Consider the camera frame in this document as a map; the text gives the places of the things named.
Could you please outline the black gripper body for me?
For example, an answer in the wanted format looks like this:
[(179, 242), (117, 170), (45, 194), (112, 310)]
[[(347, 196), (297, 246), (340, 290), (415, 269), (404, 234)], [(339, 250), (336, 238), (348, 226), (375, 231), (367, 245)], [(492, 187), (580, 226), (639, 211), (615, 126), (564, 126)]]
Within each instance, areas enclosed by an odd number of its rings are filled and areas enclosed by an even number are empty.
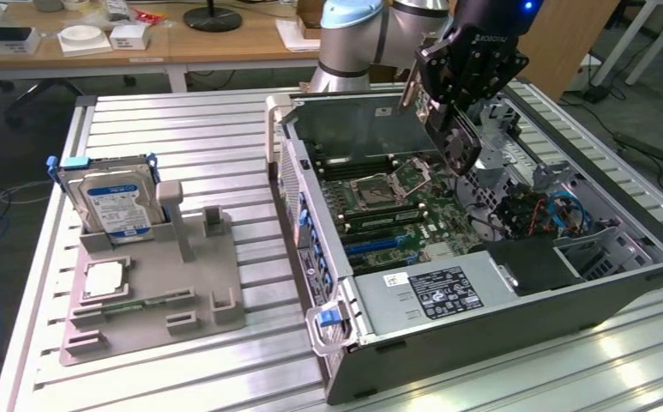
[(456, 56), (473, 50), (513, 51), (536, 16), (535, 0), (457, 1), (448, 30), (448, 50)]

